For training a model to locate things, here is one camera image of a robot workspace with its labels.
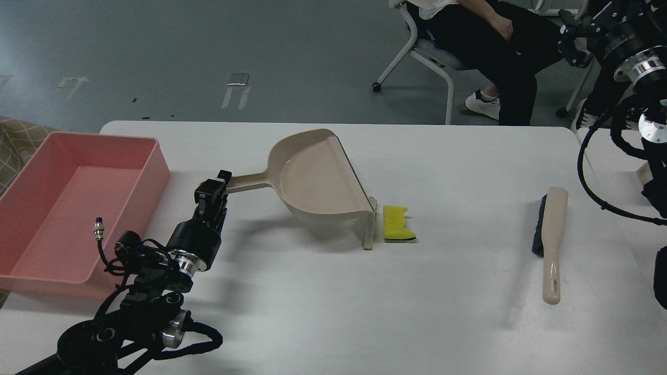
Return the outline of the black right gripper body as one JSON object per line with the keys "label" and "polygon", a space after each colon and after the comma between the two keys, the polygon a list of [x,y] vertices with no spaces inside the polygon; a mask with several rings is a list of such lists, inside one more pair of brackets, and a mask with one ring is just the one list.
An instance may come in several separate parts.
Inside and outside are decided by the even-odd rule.
{"label": "black right gripper body", "polygon": [[665,86],[665,1],[590,1],[596,35],[587,48],[607,72],[634,87]]}

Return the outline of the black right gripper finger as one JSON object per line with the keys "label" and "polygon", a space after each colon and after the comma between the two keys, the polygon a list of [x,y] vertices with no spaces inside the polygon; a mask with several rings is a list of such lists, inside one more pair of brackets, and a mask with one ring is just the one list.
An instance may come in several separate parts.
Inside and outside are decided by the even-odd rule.
{"label": "black right gripper finger", "polygon": [[558,50],[564,60],[572,67],[588,67],[592,53],[587,50],[586,31],[591,30],[590,10],[580,8],[574,14],[567,9],[558,10],[558,17],[562,21]]}

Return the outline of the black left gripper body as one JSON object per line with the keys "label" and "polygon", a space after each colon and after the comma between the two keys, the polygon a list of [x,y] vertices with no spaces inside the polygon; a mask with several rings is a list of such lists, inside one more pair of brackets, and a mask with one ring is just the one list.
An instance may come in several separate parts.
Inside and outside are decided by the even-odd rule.
{"label": "black left gripper body", "polygon": [[221,245],[221,231],[227,215],[227,207],[194,209],[188,221],[174,229],[167,251],[174,259],[185,258],[194,265],[188,272],[208,271],[214,263]]}

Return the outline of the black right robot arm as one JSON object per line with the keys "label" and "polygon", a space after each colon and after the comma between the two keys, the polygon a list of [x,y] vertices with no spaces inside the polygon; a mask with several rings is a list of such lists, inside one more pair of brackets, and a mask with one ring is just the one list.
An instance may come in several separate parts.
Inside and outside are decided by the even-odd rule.
{"label": "black right robot arm", "polygon": [[[601,209],[628,219],[665,225],[665,1],[585,1],[579,14],[562,19],[558,49],[571,66],[595,59],[600,72],[588,96],[591,120],[577,116],[574,130],[586,128],[577,157],[577,174],[586,194]],[[614,145],[646,162],[650,180],[641,194],[658,212],[646,217],[604,201],[588,186],[582,170],[593,134],[610,124]]]}

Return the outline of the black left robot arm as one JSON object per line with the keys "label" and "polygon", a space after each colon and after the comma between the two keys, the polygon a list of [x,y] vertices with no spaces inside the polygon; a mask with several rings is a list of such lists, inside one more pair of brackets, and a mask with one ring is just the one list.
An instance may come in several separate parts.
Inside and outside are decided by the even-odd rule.
{"label": "black left robot arm", "polygon": [[115,242],[114,258],[107,259],[97,218],[94,233],[104,270],[123,280],[94,318],[60,335],[55,354],[21,373],[134,374],[152,360],[219,349],[224,341],[219,331],[195,322],[182,306],[194,275],[211,268],[221,245],[231,178],[221,170],[197,187],[192,218],[179,223],[165,245],[127,231]]}

